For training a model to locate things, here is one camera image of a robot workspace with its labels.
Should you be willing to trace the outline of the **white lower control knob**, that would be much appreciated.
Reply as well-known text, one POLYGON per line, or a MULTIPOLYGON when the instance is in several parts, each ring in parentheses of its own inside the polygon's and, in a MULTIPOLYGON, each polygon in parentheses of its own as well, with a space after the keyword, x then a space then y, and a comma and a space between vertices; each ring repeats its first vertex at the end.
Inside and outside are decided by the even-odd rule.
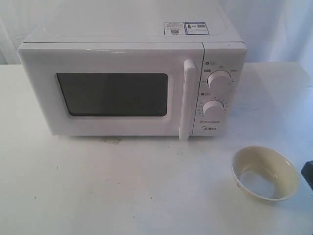
POLYGON ((224 105, 218 100, 211 100, 203 105, 202 110, 205 116, 219 116, 224 112, 224 105))

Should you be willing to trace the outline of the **blue white warning sticker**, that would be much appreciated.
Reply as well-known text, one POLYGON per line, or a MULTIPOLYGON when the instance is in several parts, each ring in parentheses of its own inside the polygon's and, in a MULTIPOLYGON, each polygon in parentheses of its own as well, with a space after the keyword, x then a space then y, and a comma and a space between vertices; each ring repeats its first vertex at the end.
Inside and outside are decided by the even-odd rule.
POLYGON ((165 35, 209 35, 205 22, 166 22, 165 35))

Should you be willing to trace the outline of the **white microwave oven body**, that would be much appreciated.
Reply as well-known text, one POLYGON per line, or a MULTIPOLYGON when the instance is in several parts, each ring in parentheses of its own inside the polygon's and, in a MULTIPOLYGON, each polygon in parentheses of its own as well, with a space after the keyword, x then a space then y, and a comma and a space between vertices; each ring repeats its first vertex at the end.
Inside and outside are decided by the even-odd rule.
POLYGON ((215 136, 246 47, 215 0, 67 0, 18 55, 65 136, 215 136))

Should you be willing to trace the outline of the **cream ceramic bowl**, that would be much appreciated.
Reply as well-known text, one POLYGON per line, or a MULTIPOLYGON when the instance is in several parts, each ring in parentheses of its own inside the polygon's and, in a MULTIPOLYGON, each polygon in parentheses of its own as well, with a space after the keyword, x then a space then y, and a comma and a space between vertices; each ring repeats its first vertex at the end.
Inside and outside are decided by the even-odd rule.
POLYGON ((296 168, 281 153, 263 146, 248 146, 232 157, 237 187, 247 195, 268 202, 285 201, 299 189, 296 168))

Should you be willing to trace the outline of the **white microwave door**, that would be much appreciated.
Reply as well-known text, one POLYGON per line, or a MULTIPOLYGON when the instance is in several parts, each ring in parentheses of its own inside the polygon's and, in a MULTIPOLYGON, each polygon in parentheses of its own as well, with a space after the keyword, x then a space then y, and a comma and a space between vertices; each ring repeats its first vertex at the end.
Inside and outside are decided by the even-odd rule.
POLYGON ((192 134, 201 43, 24 43, 18 54, 54 135, 192 134))

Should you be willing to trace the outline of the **white control knob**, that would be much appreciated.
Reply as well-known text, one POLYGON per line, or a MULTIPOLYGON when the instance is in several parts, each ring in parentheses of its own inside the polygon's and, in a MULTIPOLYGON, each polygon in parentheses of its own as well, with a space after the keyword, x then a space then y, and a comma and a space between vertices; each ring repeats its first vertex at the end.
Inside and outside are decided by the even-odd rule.
POLYGON ((207 83, 211 92, 223 94, 231 89, 232 80, 228 72, 218 70, 209 75, 207 83))
POLYGON ((202 110, 205 116, 219 116, 224 112, 224 105, 218 100, 211 100, 203 105, 202 110))

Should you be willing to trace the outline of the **white upper control knob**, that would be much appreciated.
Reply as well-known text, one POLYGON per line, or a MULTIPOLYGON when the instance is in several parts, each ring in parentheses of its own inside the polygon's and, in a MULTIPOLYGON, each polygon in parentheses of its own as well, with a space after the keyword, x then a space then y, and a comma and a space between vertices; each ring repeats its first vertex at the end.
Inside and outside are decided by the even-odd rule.
POLYGON ((211 92, 223 94, 231 89, 232 80, 228 72, 218 70, 209 75, 207 83, 211 92))

